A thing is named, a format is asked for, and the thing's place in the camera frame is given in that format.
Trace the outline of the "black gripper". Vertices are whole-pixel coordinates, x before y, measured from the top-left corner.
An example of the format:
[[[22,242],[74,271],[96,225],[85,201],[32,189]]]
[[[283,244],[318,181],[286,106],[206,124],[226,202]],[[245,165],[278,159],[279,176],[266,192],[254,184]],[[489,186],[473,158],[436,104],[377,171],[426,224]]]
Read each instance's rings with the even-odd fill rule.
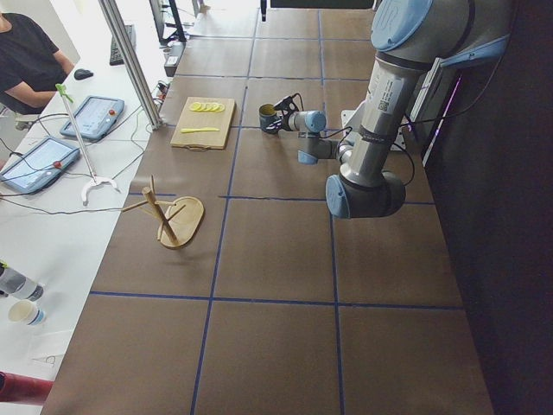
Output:
[[[267,132],[293,131],[289,121],[291,115],[298,112],[298,106],[293,98],[284,98],[274,105],[269,104],[269,110],[272,121],[266,126]]]

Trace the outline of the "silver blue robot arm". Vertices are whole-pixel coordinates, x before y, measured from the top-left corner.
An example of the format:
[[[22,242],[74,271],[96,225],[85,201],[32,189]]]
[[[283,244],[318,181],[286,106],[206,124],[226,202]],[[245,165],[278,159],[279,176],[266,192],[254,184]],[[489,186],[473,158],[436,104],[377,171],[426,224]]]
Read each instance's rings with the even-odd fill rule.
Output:
[[[405,186],[384,164],[410,97],[436,59],[443,66],[474,66],[500,57],[510,36],[512,1],[360,1],[375,10],[371,43],[375,62],[354,125],[340,142],[321,136],[323,112],[301,111],[291,97],[275,104],[264,131],[295,131],[303,139],[302,163],[335,158],[340,171],[326,181],[329,212],[342,219],[396,213]]]

